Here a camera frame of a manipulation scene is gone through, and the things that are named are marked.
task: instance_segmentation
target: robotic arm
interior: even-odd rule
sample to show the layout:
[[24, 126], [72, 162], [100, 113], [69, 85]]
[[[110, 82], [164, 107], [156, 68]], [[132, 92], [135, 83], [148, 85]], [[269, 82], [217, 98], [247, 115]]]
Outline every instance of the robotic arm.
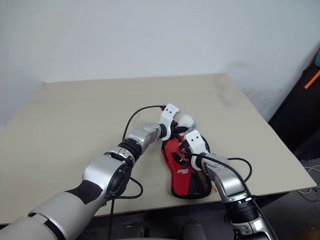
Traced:
[[[118, 146], [92, 161], [84, 170], [81, 184], [62, 192], [34, 208], [28, 216], [0, 230], [1, 240], [74, 240], [107, 201], [124, 193], [132, 168], [148, 146], [158, 140], [168, 140], [179, 118], [179, 109], [168, 104], [159, 123], [144, 123], [135, 128]], [[222, 156], [209, 153], [199, 132], [190, 122], [185, 139], [194, 154], [192, 167], [203, 170], [215, 182], [233, 230], [240, 237], [274, 240], [262, 216], [253, 206], [239, 178], [228, 168], [206, 158], [228, 164]]]

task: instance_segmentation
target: table surface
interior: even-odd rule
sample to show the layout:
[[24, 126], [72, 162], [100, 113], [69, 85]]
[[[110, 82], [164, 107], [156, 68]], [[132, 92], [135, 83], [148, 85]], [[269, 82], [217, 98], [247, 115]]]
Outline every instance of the table surface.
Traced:
[[[46, 83], [1, 132], [0, 223], [10, 223], [41, 202], [81, 182], [86, 165], [120, 143], [137, 109], [172, 103], [192, 115], [213, 153], [245, 158], [253, 173], [247, 185], [255, 195], [315, 186], [295, 156], [224, 74]], [[136, 115], [129, 130], [158, 122], [161, 111]], [[242, 176], [248, 166], [232, 161]], [[170, 191], [170, 172], [153, 143], [132, 176], [144, 187], [138, 199], [119, 199], [115, 213], [219, 201], [212, 194], [186, 200]], [[126, 195], [139, 192], [129, 183]], [[97, 215], [108, 214], [110, 205]]]

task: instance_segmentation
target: white wall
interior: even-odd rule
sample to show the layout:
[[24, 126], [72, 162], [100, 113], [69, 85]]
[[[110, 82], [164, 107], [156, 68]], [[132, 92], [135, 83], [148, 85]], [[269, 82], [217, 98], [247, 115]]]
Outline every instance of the white wall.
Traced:
[[0, 1], [2, 126], [43, 82], [210, 73], [268, 120], [320, 43], [319, 0]]

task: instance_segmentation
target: orange object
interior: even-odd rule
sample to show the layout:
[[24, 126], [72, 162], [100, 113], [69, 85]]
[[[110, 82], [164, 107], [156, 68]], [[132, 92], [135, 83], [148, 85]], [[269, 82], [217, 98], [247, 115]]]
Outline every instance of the orange object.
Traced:
[[305, 89], [308, 89], [311, 84], [320, 76], [320, 70], [313, 76], [313, 78], [304, 86]]

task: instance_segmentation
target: white cable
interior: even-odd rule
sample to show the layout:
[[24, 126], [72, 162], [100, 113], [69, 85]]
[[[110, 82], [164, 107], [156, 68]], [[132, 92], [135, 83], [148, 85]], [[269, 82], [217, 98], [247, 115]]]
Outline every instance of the white cable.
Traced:
[[[312, 167], [304, 166], [305, 169], [308, 169], [308, 171], [306, 171], [307, 173], [309, 173], [311, 170], [320, 172], [320, 170], [315, 169], [316, 167], [320, 167], [320, 164], [319, 164], [319, 165], [314, 165], [314, 166], [312, 166]], [[315, 186], [315, 187], [316, 187], [316, 188], [320, 188], [320, 184], [319, 184], [319, 183], [316, 183], [316, 186]], [[309, 190], [308, 190], [307, 192], [299, 191], [299, 190], [297, 190], [297, 191], [298, 191], [299, 193], [301, 193], [301, 194], [309, 194], [309, 193], [311, 193], [312, 188], [309, 188]]]

